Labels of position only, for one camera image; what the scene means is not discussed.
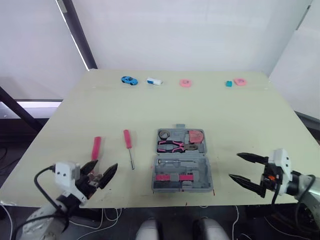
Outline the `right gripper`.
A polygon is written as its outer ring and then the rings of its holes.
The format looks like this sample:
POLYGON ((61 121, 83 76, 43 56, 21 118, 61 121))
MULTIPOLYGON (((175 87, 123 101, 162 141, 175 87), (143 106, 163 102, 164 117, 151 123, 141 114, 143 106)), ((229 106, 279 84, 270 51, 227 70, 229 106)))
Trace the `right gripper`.
POLYGON ((269 158, 267 156, 260 156, 248 152, 240 152, 236 154, 238 157, 251 162, 265 165, 263 174, 261 176, 260 185, 251 182, 250 179, 240 175, 229 173, 229 177, 238 183, 243 188, 250 190, 260 197, 264 198, 266 195, 266 189, 275 191, 277 185, 281 182, 281 168, 273 163, 268 163, 269 158))

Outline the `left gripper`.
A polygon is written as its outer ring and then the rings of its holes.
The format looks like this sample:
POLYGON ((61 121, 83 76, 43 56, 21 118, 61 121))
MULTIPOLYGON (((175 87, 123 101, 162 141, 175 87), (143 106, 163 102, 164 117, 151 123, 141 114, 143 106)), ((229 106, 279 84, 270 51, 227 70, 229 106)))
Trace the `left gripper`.
POLYGON ((94 168, 98 160, 91 160, 80 168, 80 179, 75 181, 77 189, 89 200, 97 191, 98 185, 100 189, 104 189, 111 181, 118 169, 118 163, 110 166, 104 174, 94 175, 94 168))

